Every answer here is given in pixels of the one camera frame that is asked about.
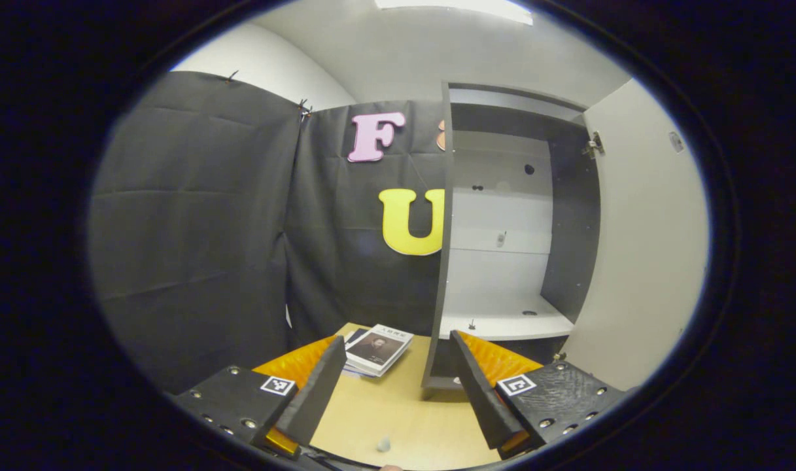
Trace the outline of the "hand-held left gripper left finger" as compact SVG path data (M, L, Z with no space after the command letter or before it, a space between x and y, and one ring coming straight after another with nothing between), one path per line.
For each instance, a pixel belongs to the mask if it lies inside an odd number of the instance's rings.
M343 337L332 335L252 369L224 367L173 400L224 435L296 459L322 421L346 361Z

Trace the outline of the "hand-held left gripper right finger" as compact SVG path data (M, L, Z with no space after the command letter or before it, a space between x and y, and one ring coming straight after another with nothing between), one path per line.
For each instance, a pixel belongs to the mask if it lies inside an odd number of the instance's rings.
M627 394L567 361L539 364L460 330L449 340L479 429L502 460L574 435Z

